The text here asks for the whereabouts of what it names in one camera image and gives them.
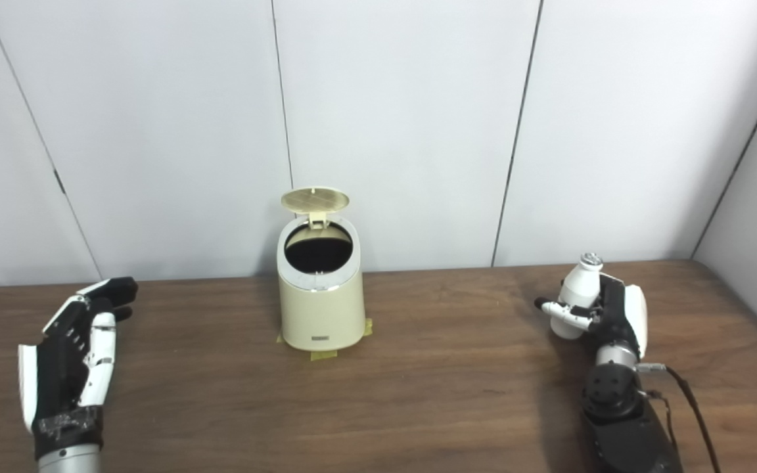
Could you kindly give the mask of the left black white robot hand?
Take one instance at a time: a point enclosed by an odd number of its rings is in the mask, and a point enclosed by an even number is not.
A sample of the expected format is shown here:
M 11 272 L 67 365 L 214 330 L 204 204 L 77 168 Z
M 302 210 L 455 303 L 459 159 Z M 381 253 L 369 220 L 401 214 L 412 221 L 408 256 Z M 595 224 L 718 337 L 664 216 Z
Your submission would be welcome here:
M 132 277 L 76 291 L 37 345 L 18 345 L 19 401 L 40 472 L 97 472 L 103 405 L 116 362 L 118 323 L 132 316 Z

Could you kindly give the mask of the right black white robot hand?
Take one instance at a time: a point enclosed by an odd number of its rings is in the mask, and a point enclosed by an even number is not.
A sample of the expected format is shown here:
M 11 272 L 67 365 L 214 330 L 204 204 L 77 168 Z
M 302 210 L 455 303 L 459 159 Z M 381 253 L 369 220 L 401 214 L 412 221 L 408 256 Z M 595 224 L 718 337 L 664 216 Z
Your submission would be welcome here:
M 633 367 L 642 361 L 648 346 L 648 308 L 642 288 L 606 273 L 597 278 L 599 294 L 587 306 L 539 297 L 535 308 L 549 316 L 560 338 L 594 336 L 599 345 L 598 365 Z

